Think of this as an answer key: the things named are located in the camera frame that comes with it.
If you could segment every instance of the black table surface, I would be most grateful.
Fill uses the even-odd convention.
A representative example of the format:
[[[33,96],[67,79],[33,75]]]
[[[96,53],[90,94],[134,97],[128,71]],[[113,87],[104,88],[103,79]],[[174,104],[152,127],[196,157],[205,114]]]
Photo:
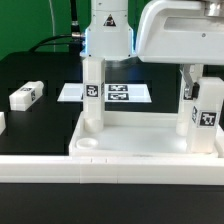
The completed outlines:
[[[138,63],[106,70],[107,83],[145,83],[152,96],[150,104],[106,103],[106,110],[176,113],[178,79],[176,65]],[[27,81],[43,81],[44,96],[26,112],[10,111],[9,95]],[[7,125],[0,155],[68,154],[82,111],[81,103],[57,102],[68,82],[82,82],[75,55],[20,52],[0,62],[0,111]],[[223,186],[0,184],[1,224],[221,224],[223,209]]]

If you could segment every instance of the sticker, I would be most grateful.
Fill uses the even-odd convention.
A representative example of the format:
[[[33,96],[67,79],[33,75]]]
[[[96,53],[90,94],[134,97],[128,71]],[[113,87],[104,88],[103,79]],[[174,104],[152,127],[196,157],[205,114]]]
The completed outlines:
[[[128,93],[109,93],[108,100],[129,100]]]
[[[197,115],[198,115],[198,110],[196,107],[194,107],[192,112],[192,120],[194,121],[194,123],[196,123],[197,121]]]
[[[128,86],[127,85],[109,85],[109,91],[127,92]]]
[[[33,92],[31,92],[31,99],[32,99],[32,101],[34,101],[36,99],[35,90]]]
[[[104,26],[116,26],[111,14],[108,16],[106,22],[104,23]]]
[[[214,127],[216,124],[217,113],[215,112],[202,112],[199,126],[201,127]]]
[[[86,96],[87,97],[99,97],[99,86],[98,85],[86,85]]]
[[[22,88],[20,91],[29,92],[32,88]]]

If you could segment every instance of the green wall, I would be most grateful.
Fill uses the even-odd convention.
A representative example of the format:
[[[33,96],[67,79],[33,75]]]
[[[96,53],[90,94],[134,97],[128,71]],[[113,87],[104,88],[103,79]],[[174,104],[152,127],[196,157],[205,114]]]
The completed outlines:
[[[148,0],[129,0],[129,24],[137,29],[144,5]],[[52,0],[56,34],[70,33],[70,0]],[[77,0],[82,31],[90,23],[91,0]],[[0,0],[0,59],[9,53],[27,51],[39,41],[53,35],[49,0]],[[43,47],[41,51],[52,51]],[[56,51],[67,51],[56,47]]]

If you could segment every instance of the blue light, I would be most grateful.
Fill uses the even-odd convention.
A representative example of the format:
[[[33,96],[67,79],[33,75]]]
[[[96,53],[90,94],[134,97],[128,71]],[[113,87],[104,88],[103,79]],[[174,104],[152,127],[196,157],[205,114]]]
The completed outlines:
[[[132,35],[132,54],[135,54],[135,50],[134,50],[134,31],[133,30],[131,30],[131,35]]]
[[[84,52],[87,53],[88,52],[88,32],[87,29],[85,30],[85,49]]]

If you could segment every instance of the white block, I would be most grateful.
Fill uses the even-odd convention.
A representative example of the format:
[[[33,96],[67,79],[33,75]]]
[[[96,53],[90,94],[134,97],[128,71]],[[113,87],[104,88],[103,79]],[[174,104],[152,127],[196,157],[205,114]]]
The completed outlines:
[[[212,153],[224,98],[220,78],[199,79],[199,96],[195,100],[187,134],[187,150]]]
[[[3,112],[0,112],[0,135],[5,130],[5,116]]]
[[[105,60],[86,58],[83,61],[84,97],[83,110],[85,129],[88,132],[103,130],[105,110]]]
[[[70,156],[0,156],[0,182],[79,183],[80,160]]]
[[[27,82],[9,96],[11,110],[26,111],[43,95],[43,87],[40,81]]]

